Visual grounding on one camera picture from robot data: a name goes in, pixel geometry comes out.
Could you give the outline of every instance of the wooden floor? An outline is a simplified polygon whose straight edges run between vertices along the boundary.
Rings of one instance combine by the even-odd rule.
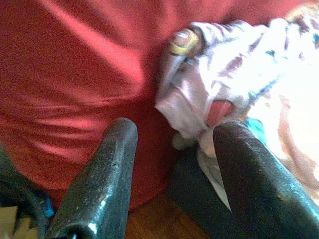
[[[125,239],[209,239],[165,194],[129,214]]]

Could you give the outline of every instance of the hardwood floor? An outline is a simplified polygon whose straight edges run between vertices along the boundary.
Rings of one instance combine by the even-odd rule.
[[[165,194],[129,214],[125,239],[209,239]]]

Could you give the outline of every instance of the red fabric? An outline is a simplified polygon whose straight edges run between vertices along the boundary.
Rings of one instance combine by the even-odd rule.
[[[265,23],[302,0],[2,0],[0,140],[58,206],[117,117],[139,129],[131,209],[161,192],[172,130],[154,109],[160,51],[191,21]]]

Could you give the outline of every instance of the red shirt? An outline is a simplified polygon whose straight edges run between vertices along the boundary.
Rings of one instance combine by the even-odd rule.
[[[161,192],[175,157],[154,109],[160,52],[191,21],[267,23],[302,0],[1,1],[0,141],[58,207],[118,117],[139,143],[131,209]]]

